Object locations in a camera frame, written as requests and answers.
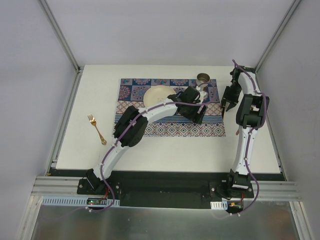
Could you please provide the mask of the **metal cup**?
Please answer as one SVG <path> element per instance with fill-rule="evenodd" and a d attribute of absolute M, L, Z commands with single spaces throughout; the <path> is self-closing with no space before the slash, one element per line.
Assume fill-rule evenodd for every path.
<path fill-rule="evenodd" d="M 196 86 L 203 91 L 208 86 L 210 80 L 210 76 L 207 73 L 199 73 L 196 76 Z"/>

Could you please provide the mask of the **cream plate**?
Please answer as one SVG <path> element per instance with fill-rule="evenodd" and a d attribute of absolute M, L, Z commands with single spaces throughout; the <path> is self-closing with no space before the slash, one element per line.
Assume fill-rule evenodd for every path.
<path fill-rule="evenodd" d="M 145 107 L 152 107 L 153 105 L 164 101 L 169 95 L 175 95 L 176 92 L 165 85 L 157 85 L 149 88 L 143 96 L 143 104 Z"/>

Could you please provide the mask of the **patterned cloth placemat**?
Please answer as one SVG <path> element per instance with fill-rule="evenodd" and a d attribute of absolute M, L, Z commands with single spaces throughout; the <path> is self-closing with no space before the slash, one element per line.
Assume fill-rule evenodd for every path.
<path fill-rule="evenodd" d="M 154 86 L 167 86 L 176 93 L 189 86 L 195 86 L 195 79 L 161 79 L 161 78 L 122 78 L 118 91 L 114 122 L 117 123 L 129 106 L 143 108 L 143 98 L 148 89 Z M 217 80 L 211 79 L 206 88 L 207 95 L 203 100 L 207 105 L 201 124 L 175 114 L 162 118 L 146 127 L 145 137 L 224 137 L 223 123 Z"/>

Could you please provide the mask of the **gold knife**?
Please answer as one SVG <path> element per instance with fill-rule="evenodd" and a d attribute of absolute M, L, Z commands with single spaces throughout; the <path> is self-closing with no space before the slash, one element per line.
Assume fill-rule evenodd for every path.
<path fill-rule="evenodd" d="M 221 107 L 221 116 L 222 116 L 222 119 L 224 119 L 224 115 L 225 115 L 225 106 Z"/>

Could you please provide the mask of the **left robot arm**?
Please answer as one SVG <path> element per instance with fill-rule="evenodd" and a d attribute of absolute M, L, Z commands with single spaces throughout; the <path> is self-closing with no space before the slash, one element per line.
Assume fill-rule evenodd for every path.
<path fill-rule="evenodd" d="M 189 86 L 184 91 L 168 95 L 155 105 L 143 108 L 129 106 L 114 127 L 110 149 L 101 163 L 86 172 L 82 185 L 96 195 L 102 194 L 108 187 L 106 179 L 120 158 L 141 141 L 151 123 L 180 114 L 195 124 L 201 124 L 207 110 L 207 103 L 204 103 L 207 95 L 200 87 Z"/>

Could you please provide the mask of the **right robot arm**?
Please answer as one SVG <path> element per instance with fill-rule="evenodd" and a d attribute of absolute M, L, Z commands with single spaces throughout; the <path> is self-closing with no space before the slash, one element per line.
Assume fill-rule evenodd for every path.
<path fill-rule="evenodd" d="M 221 111 L 225 112 L 238 106 L 235 122 L 238 125 L 238 145 L 234 163 L 230 169 L 225 192 L 237 197 L 251 188 L 251 156 L 256 134 L 266 122 L 270 99 L 258 87 L 253 68 L 234 63 L 230 72 L 231 85 L 224 90 Z"/>

